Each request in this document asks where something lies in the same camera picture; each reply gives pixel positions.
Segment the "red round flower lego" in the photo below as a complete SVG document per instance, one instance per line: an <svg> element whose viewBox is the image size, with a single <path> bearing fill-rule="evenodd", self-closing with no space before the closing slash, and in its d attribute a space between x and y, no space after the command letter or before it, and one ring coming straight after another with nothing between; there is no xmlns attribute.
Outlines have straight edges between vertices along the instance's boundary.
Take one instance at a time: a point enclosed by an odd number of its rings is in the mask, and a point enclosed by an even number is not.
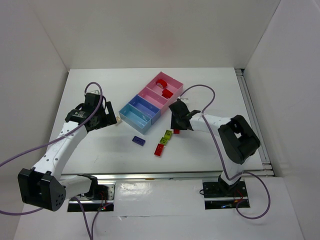
<svg viewBox="0 0 320 240"><path fill-rule="evenodd" d="M156 85L162 89L166 89L168 86L167 82L161 78L156 81Z"/></svg>

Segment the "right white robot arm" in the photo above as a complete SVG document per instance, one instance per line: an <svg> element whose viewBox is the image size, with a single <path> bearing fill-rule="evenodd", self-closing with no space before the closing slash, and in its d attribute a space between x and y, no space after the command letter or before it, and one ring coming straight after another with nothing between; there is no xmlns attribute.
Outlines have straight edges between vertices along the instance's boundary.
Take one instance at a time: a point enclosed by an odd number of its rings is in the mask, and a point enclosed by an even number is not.
<svg viewBox="0 0 320 240"><path fill-rule="evenodd" d="M244 165L261 142L242 115L219 117L200 110L189 111L177 100L169 106L171 127L177 130L202 131L211 134L221 160L223 172L218 177L220 187L230 191L236 187L244 172Z"/></svg>

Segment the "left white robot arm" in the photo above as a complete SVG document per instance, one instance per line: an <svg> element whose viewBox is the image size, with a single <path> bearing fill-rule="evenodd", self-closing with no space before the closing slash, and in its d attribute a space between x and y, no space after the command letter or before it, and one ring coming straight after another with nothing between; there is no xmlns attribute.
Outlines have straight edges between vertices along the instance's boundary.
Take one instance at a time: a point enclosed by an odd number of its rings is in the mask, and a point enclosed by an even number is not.
<svg viewBox="0 0 320 240"><path fill-rule="evenodd" d="M66 116L60 135L45 155L31 168L18 174L21 199L42 209L57 211L65 200L83 195L93 199L99 190L98 179L78 174L62 180L62 172L79 143L93 130L117 123L110 101L104 96L86 93L84 103Z"/></svg>

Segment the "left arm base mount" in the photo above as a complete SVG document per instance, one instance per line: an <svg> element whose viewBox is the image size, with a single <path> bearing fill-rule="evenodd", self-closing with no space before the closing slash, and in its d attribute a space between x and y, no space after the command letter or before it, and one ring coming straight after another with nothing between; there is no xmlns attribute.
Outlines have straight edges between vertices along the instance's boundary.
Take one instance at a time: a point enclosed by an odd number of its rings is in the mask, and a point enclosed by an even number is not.
<svg viewBox="0 0 320 240"><path fill-rule="evenodd" d="M111 182L99 183L94 190L94 196L87 197L83 194L77 195L76 198L82 204L85 212L113 212L116 185Z"/></svg>

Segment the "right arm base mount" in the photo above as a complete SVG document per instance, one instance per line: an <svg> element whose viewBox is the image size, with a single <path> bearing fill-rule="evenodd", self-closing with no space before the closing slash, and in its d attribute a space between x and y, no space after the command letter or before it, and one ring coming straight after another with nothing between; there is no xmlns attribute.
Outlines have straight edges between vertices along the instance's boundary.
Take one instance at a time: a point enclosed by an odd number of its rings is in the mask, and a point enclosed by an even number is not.
<svg viewBox="0 0 320 240"><path fill-rule="evenodd" d="M206 210L216 209L235 209L250 208L248 192L244 181L235 187L235 189L224 193L218 182L203 182L199 194L204 197L204 206Z"/></svg>

